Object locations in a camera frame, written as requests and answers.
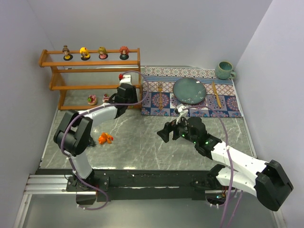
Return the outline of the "teal ceramic mug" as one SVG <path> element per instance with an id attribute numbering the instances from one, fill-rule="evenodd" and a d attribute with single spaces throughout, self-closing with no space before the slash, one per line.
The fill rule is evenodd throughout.
<path id="1" fill-rule="evenodd" d="M 216 66 L 215 75 L 221 80 L 234 79 L 236 77 L 233 65 L 227 61 L 222 61 Z"/>

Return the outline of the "golden fork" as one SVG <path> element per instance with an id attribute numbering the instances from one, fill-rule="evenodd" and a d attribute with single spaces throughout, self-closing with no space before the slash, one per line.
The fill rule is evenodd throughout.
<path id="1" fill-rule="evenodd" d="M 158 92 L 159 92 L 159 109 L 163 109 L 163 103 L 162 103 L 162 82 L 158 82 Z"/>

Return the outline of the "orange wooden two-tier shelf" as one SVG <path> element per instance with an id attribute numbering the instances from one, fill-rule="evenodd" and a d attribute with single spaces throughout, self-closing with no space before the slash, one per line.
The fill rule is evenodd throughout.
<path id="1" fill-rule="evenodd" d="M 140 49 L 130 49 L 129 59 L 121 60 L 119 58 L 118 49 L 108 50 L 108 59 L 99 59 L 97 50 L 90 50 L 91 58 L 83 61 L 79 57 L 77 50 L 70 51 L 74 58 L 70 61 L 65 61 L 56 56 L 63 55 L 60 51 L 42 50 L 38 64 L 40 67 L 50 67 L 51 80 L 49 89 L 51 91 L 59 91 L 60 97 L 58 102 L 58 110 L 83 110 L 90 108 L 90 105 L 64 105 L 67 92 L 69 90 L 104 90 L 116 89 L 119 86 L 117 78 L 113 77 L 111 83 L 106 83 L 103 79 L 98 79 L 97 82 L 88 85 L 68 85 L 63 78 L 63 74 L 81 74 L 81 73 L 123 73 L 125 71 L 141 72 L 141 57 Z"/>

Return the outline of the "teal ceramic plate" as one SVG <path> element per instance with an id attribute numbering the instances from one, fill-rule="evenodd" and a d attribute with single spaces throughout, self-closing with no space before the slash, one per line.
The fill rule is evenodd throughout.
<path id="1" fill-rule="evenodd" d="M 207 94 L 205 86 L 194 78 L 179 79 L 174 83 L 172 91 L 178 101 L 188 105 L 201 103 Z"/>

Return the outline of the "brown bun hair doll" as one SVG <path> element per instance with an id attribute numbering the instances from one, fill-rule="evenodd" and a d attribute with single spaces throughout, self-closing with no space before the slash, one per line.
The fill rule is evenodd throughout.
<path id="1" fill-rule="evenodd" d="M 64 54 L 63 59 L 65 61 L 70 61 L 73 59 L 73 55 L 70 54 L 70 50 L 68 49 L 67 45 L 63 46 L 62 53 Z"/>

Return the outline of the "red hair doll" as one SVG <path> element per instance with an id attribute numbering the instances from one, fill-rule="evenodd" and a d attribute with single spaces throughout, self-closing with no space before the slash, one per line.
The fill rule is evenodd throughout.
<path id="1" fill-rule="evenodd" d="M 121 46 L 119 53 L 121 60 L 127 60 L 129 58 L 129 48 L 127 46 Z"/>

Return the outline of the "black mounting base rail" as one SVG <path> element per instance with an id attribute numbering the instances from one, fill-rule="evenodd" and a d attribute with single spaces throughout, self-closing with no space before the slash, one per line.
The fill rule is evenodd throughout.
<path id="1" fill-rule="evenodd" d="M 81 206 L 95 202 L 114 200 L 160 200 L 192 199 L 205 200 L 208 190 L 227 190 L 221 186 L 212 171 L 170 170 L 96 170 L 89 184 L 101 191 L 84 185 L 71 170 L 38 169 L 37 175 L 63 175 L 67 181 L 65 190 L 76 194 Z"/>

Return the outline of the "orange fox toy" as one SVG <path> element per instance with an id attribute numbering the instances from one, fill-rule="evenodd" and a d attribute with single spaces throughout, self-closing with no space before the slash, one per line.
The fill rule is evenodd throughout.
<path id="1" fill-rule="evenodd" d="M 111 144 L 113 140 L 114 140 L 113 136 L 105 132 L 103 132 L 98 138 L 98 142 L 100 145 L 104 143 Z"/>

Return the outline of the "blonde hair pink doll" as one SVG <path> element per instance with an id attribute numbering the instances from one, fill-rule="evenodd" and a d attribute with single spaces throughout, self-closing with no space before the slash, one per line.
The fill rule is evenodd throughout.
<path id="1" fill-rule="evenodd" d="M 108 58 L 108 52 L 105 47 L 99 47 L 98 49 L 99 59 L 104 60 Z"/>

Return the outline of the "yellow hair doll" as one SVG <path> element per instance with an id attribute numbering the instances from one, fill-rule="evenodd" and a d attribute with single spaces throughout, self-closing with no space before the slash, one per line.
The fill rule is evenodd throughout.
<path id="1" fill-rule="evenodd" d="M 81 59 L 83 61 L 87 61 L 90 59 L 90 54 L 89 54 L 89 51 L 86 47 L 81 47 L 80 50 L 79 50 L 79 53 L 81 55 Z"/>

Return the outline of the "black dragon toy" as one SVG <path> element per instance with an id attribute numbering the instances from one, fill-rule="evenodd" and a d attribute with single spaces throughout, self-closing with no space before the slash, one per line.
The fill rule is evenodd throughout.
<path id="1" fill-rule="evenodd" d="M 89 137 L 88 147 L 96 147 L 96 142 L 92 137 Z"/>

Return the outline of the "pink bear strawberry toy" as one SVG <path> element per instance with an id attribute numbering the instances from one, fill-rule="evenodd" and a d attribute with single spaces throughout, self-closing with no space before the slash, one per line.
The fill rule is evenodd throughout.
<path id="1" fill-rule="evenodd" d="M 96 95 L 90 95 L 88 98 L 87 98 L 87 103 L 89 105 L 96 105 L 97 104 L 97 97 Z"/>

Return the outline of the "golden knife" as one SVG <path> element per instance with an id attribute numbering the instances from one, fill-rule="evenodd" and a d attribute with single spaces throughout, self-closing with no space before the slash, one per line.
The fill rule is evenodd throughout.
<path id="1" fill-rule="evenodd" d="M 218 107 L 221 108 L 222 107 L 221 101 L 220 101 L 219 95 L 217 93 L 217 89 L 216 89 L 216 85 L 215 85 L 214 81 L 212 82 L 212 90 L 213 90 L 213 93 L 214 93 L 214 95 L 216 97 L 216 101 L 217 101 Z"/>

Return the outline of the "strawberry cake slice toy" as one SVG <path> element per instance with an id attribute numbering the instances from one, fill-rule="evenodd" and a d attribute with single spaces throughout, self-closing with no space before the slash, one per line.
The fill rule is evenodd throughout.
<path id="1" fill-rule="evenodd" d="M 109 101 L 109 99 L 110 99 L 109 94 L 104 94 L 104 96 L 103 96 L 103 103 L 107 103 Z"/>

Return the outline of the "aluminium frame rail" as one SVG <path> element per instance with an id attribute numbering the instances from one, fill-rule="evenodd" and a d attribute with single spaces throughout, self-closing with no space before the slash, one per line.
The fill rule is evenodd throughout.
<path id="1" fill-rule="evenodd" d="M 67 194 L 67 183 L 64 175 L 29 175 L 13 227 L 23 227 L 33 195 Z"/>

